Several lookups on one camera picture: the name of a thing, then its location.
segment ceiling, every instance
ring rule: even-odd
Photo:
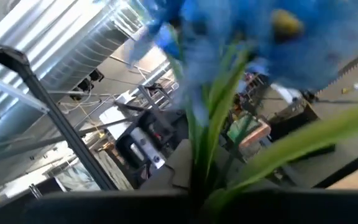
[[[4,5],[7,2],[8,0],[0,0],[0,21],[4,17]],[[123,59],[123,49],[124,48],[121,46],[113,53],[112,56]],[[141,62],[139,62],[138,66],[144,70],[152,71],[164,60],[165,57],[163,54],[158,49],[153,49]],[[95,94],[120,94],[127,90],[135,89],[138,83],[142,83],[144,81],[143,76],[139,74],[137,70],[129,71],[124,63],[118,62],[112,58],[107,58],[98,67],[98,69],[104,74],[105,78],[102,82],[94,83],[92,93]],[[96,100],[99,100],[99,97],[91,96],[88,101]],[[75,103],[68,96],[64,96],[62,102]],[[81,108],[77,108],[67,114],[66,117],[70,123],[77,128],[82,127],[85,123],[99,123],[99,115],[111,107],[111,105],[111,102],[107,102],[102,105],[96,104],[84,107],[83,109],[85,112]],[[11,147],[23,146],[59,135],[60,134],[56,130],[53,123],[50,122],[49,118],[47,116],[43,116],[21,136],[27,138],[25,141],[15,143]],[[28,170],[34,170],[36,167],[40,167],[48,163],[48,159],[44,159],[42,156],[53,147],[53,145],[47,146],[1,160],[0,185],[24,175]]]

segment metal beam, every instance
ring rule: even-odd
[[[100,125],[100,126],[97,126],[97,127],[88,128],[88,129],[85,129],[85,130],[82,130],[82,131],[78,131],[78,135],[82,136],[82,135],[85,135],[85,134],[88,134],[88,133],[95,132],[98,129],[104,129],[104,128],[113,126],[115,124],[123,123],[123,122],[126,122],[126,121],[132,121],[132,118],[121,119],[119,121],[115,121],[115,122],[112,122],[112,123],[103,124],[103,125]],[[7,150],[6,152],[5,151],[0,152],[0,160],[8,159],[8,158],[10,158],[12,156],[17,156],[17,155],[20,155],[22,153],[33,151],[33,150],[39,149],[41,147],[49,146],[51,144],[56,144],[58,142],[62,142],[62,141],[65,141],[65,140],[66,140],[65,137],[59,136],[59,137],[47,139],[47,140],[40,141],[40,142],[31,143],[31,144],[24,145],[24,146],[16,146],[16,147],[13,147],[13,148]]]

